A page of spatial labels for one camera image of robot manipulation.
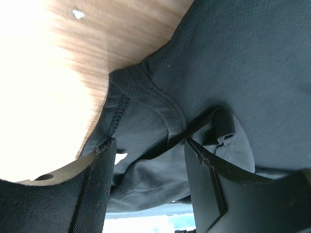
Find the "black t shirt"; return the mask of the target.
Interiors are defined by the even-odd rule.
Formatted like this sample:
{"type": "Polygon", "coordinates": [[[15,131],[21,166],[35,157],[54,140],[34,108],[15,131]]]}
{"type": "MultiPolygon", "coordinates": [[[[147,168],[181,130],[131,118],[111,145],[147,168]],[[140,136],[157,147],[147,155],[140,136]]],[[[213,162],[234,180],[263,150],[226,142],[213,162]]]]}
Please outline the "black t shirt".
{"type": "Polygon", "coordinates": [[[196,0],[171,40],[109,74],[82,155],[116,139],[107,210],[190,202],[184,142],[272,176],[311,166],[311,3],[196,0]]]}

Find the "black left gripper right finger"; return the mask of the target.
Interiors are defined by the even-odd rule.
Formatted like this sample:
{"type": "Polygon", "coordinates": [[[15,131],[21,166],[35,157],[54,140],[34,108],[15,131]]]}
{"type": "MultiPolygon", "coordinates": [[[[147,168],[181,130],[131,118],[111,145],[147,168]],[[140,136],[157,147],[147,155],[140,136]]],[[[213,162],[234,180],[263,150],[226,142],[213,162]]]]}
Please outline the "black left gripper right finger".
{"type": "Polygon", "coordinates": [[[197,232],[310,232],[309,169],[273,180],[227,162],[192,139],[184,149],[197,232]]]}

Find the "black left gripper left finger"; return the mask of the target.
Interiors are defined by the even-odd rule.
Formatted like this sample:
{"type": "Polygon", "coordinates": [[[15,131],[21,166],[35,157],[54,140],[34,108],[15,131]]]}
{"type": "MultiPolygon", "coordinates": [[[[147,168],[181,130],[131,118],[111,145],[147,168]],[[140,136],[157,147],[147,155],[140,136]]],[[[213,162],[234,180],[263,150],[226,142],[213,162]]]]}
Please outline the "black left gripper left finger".
{"type": "Polygon", "coordinates": [[[21,182],[0,182],[2,233],[101,233],[115,156],[114,138],[74,162],[21,182]]]}

